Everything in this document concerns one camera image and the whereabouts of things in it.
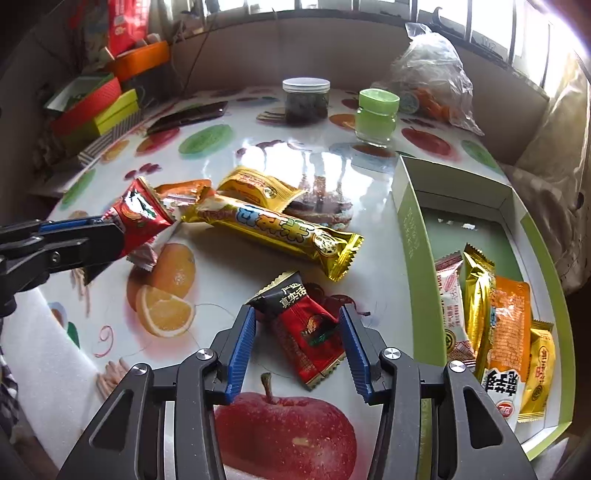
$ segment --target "orange snack packet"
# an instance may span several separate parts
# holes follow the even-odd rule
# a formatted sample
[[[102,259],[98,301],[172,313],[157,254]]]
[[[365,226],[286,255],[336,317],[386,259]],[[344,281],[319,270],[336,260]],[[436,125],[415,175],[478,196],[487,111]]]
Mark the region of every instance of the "orange snack packet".
[[[209,179],[203,180],[189,180],[189,181],[182,181],[179,183],[165,183],[156,187],[156,193],[160,195],[160,197],[164,198],[169,195],[187,195],[187,196],[194,196],[196,199],[199,199],[201,192],[205,187],[211,187],[212,181]]]
[[[530,363],[530,286],[497,276],[494,302],[495,325],[482,386],[515,430]]]

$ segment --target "smartphone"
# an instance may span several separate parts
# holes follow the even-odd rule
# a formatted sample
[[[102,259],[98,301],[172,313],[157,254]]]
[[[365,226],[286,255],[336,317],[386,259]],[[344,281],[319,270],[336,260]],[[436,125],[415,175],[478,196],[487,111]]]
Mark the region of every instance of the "smartphone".
[[[183,125],[196,124],[212,118],[218,118],[226,112],[228,102],[216,102],[209,105],[201,105],[193,108],[188,108],[180,112],[172,113],[157,120],[150,128],[148,128],[148,135],[171,130]]]

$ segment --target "window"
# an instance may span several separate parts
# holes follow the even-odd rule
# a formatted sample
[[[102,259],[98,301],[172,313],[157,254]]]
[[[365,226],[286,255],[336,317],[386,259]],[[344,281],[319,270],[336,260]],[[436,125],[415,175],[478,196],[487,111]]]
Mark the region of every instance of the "window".
[[[172,6],[173,12],[176,4],[201,2],[206,16],[211,5],[219,5],[220,12],[233,18],[298,8],[345,11],[359,8],[362,12],[408,21],[412,12],[415,12],[419,22],[429,25],[452,41],[456,38],[456,44],[460,46],[468,47],[462,42],[469,41],[477,53],[509,64],[530,81],[545,88],[550,96],[556,91],[567,52],[576,46],[576,39],[562,22],[540,13],[527,0],[164,1],[169,8]]]

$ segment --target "cloth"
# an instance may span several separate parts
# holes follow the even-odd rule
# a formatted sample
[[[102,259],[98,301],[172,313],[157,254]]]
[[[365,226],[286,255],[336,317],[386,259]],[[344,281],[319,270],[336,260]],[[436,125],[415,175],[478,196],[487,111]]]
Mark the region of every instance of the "cloth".
[[[515,166],[502,166],[530,211],[569,294],[591,274],[591,87],[569,57],[538,132]]]
[[[12,427],[18,422],[18,384],[12,376],[10,368],[4,359],[0,346],[0,415],[5,418],[2,422],[6,435],[10,437]]]
[[[92,361],[67,336],[38,288],[15,296],[0,343],[21,408],[58,468],[102,405]]]

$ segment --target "green jar lid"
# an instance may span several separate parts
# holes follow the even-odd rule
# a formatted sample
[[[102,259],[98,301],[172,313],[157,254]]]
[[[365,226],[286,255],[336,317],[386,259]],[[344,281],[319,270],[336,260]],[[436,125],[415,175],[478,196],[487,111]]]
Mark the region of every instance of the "green jar lid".
[[[400,98],[386,90],[368,88],[359,92],[359,106],[378,115],[395,115]]]

